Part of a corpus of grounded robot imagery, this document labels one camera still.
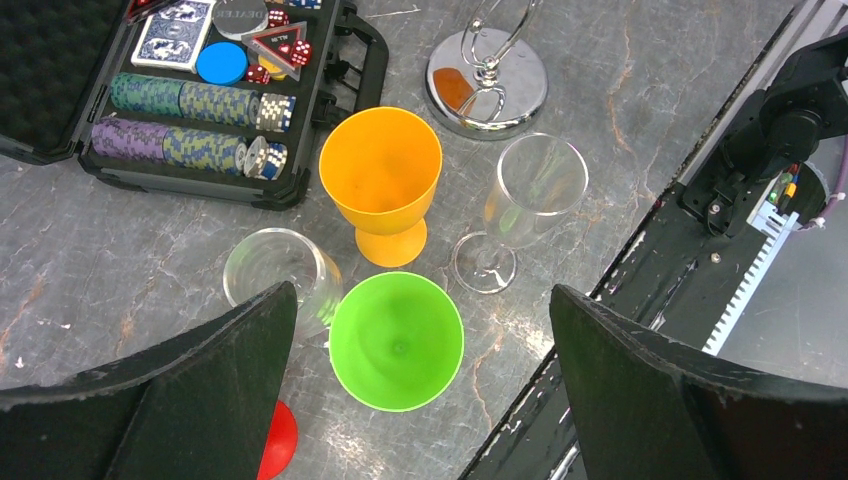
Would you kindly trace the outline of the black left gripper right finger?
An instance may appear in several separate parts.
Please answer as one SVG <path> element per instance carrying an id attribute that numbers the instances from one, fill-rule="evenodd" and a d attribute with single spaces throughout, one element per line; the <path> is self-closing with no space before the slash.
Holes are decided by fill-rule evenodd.
<path id="1" fill-rule="evenodd" d="M 847 392 L 745 367 L 579 291 L 550 298 L 591 479 L 843 479 Z"/>

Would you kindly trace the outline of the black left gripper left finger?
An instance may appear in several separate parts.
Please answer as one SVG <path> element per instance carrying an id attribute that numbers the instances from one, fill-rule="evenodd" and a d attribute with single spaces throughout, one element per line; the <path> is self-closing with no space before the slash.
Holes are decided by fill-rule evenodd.
<path id="1" fill-rule="evenodd" d="M 297 310 L 281 282 L 131 356 L 3 390 L 2 477 L 255 478 Z"/>

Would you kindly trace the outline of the red plastic wine glass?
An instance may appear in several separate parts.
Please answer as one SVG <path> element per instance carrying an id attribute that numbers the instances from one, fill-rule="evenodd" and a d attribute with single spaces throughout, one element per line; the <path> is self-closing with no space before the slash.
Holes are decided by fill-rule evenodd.
<path id="1" fill-rule="evenodd" d="M 290 464 L 298 444 L 298 425 L 289 407 L 277 401 L 257 474 L 258 480 L 273 479 Z"/>

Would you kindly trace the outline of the clear wine glass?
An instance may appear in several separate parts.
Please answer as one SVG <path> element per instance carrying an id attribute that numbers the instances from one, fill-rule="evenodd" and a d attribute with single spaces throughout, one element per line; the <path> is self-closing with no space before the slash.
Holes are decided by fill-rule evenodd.
<path id="1" fill-rule="evenodd" d="M 223 289 L 233 307 L 279 282 L 289 282 L 296 290 L 296 342 L 329 329 L 343 296 L 342 275 L 303 234 L 286 228 L 256 231 L 234 247 L 224 266 Z"/>
<path id="2" fill-rule="evenodd" d="M 453 247 L 458 283 L 483 295 L 508 288 L 518 272 L 518 251 L 559 225 L 581 202 L 588 183 L 584 156 L 571 142 L 539 132 L 512 140 L 490 177 L 483 229 Z"/>

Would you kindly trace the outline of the green plastic wine glass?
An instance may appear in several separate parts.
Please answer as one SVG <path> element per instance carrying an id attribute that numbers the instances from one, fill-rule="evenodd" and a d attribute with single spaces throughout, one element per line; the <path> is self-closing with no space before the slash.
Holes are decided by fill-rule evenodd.
<path id="1" fill-rule="evenodd" d="M 329 333 L 329 357 L 342 387 L 384 412 L 409 412 L 440 396 L 464 357 L 463 321 L 439 285 L 389 271 L 355 285 Z"/>

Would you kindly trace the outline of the yellow plastic wine glass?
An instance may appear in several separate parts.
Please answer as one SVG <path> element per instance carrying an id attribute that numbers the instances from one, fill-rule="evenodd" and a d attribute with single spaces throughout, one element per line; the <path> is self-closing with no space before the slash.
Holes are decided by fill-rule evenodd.
<path id="1" fill-rule="evenodd" d="M 407 265 L 423 251 L 425 215 L 442 167 L 434 129 L 417 114 L 391 106 L 342 121 L 319 156 L 321 183 L 354 227 L 358 250 L 385 268 Z"/>

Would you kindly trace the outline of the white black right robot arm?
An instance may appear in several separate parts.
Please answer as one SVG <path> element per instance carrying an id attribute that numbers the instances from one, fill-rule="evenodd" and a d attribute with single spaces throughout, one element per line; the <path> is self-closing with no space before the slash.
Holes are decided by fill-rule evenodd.
<path id="1" fill-rule="evenodd" d="M 791 54 L 771 85 L 752 94 L 755 112 L 721 144 L 731 169 L 762 180 L 805 162 L 817 143 L 847 133 L 847 31 Z"/>

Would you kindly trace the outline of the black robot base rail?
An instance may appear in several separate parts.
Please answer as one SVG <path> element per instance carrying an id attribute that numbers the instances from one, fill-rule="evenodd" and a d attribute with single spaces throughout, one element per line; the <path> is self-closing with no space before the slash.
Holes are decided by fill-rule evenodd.
<path id="1" fill-rule="evenodd" d="M 779 26 L 588 298 L 712 356 L 796 380 L 808 347 L 847 364 L 847 133 L 803 163 L 751 181 L 721 144 L 797 50 L 847 31 L 847 9 L 812 2 Z M 463 471 L 466 479 L 591 479 L 555 346 Z"/>

